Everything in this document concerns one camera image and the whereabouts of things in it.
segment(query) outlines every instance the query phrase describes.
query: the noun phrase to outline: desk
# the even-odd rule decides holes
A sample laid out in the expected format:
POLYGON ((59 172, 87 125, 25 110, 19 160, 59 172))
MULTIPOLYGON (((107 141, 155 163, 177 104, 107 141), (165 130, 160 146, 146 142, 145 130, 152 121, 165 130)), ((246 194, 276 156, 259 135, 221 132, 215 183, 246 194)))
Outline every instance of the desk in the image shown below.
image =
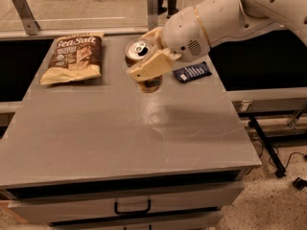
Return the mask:
POLYGON ((245 171, 261 165, 209 60, 211 77, 182 84, 170 73, 145 94, 126 74, 136 37, 103 39, 94 80, 41 86, 54 44, 42 62, 0 143, 1 195, 28 222, 205 228, 243 190, 245 171))

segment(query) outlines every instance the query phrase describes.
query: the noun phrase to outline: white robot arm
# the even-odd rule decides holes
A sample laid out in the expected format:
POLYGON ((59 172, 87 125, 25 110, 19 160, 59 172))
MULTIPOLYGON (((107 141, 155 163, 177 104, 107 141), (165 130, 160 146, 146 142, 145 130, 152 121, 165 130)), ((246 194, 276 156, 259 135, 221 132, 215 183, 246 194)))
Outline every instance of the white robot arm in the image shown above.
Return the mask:
POLYGON ((154 92, 175 60, 192 62, 223 42, 280 29, 307 46, 307 0, 205 0, 129 45, 130 76, 144 92, 154 92))

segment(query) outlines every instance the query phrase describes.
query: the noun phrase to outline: gray tabletop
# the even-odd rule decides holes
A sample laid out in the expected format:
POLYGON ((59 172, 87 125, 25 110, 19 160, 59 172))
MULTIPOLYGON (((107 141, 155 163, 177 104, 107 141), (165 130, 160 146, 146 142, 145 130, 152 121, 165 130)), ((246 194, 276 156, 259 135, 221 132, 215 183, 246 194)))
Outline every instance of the gray tabletop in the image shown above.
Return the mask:
POLYGON ((213 76, 170 73, 145 94, 126 74, 131 39, 104 38, 101 78, 41 86, 51 48, 0 143, 1 188, 261 164, 209 59, 213 76))

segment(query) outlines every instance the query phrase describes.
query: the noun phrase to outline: black drawer handle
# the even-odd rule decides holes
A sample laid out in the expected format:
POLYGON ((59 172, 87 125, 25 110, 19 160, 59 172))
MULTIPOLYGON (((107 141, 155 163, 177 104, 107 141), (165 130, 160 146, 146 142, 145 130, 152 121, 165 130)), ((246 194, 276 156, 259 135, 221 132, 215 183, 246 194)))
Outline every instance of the black drawer handle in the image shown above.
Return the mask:
POLYGON ((152 226, 151 225, 148 226, 148 230, 152 230, 152 226))
POLYGON ((139 214, 146 214, 152 208, 152 202, 150 199, 147 200, 147 208, 141 211, 119 211, 118 210, 118 202, 114 203, 114 212, 116 215, 139 215, 139 214))

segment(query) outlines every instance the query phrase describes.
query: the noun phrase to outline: concrete floor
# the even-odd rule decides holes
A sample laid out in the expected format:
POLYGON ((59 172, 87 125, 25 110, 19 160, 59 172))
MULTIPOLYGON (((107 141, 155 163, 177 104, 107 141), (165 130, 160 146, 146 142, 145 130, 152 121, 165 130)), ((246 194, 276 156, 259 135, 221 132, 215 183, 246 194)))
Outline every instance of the concrete floor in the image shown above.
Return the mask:
MULTIPOLYGON (((103 29, 107 27, 141 27, 147 24, 146 0, 27 0, 42 30, 103 29)), ((202 0, 177 0, 177 8, 199 3, 202 0)), ((22 31, 23 27, 11 0, 0 0, 0 33, 22 31)), ((167 21, 166 14, 159 16, 159 23, 167 21)), ((262 119, 265 130, 280 133, 290 130, 287 118, 262 119)), ((253 129, 242 121, 252 139, 257 139, 253 129)), ((307 128, 303 117, 297 129, 307 128)), ((253 142, 261 155, 262 167, 245 176, 245 190, 231 206, 223 208, 224 218, 220 230, 304 230, 307 226, 307 193, 298 191, 292 182, 299 176, 307 178, 307 162, 295 154, 287 176, 277 178, 275 168, 269 163, 270 156, 259 140, 253 142)), ((305 144, 291 143, 279 149, 283 164, 292 152, 307 153, 305 144)), ((21 224, 0 210, 0 230, 46 230, 45 225, 21 224)))

